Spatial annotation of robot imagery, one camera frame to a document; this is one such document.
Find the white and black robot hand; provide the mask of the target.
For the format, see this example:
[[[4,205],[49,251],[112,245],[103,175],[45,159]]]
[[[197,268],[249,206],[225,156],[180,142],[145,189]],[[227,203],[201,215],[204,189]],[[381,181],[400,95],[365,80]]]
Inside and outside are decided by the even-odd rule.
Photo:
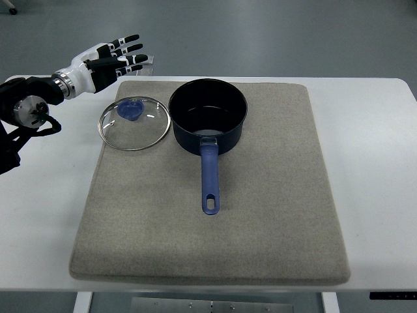
[[[134,34],[99,43],[75,56],[70,66],[55,72],[52,79],[65,99],[101,92],[121,76],[141,70],[149,63],[148,55],[138,53],[143,47],[138,40],[139,35]]]

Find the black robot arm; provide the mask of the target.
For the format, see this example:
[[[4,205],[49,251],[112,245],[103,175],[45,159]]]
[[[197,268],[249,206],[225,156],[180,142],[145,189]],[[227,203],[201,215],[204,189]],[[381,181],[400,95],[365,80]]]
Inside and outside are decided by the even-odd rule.
[[[66,87],[54,78],[13,78],[1,84],[1,123],[16,128],[7,132],[1,125],[1,173],[20,165],[20,149],[34,137],[61,131],[50,116],[49,105],[63,102]]]

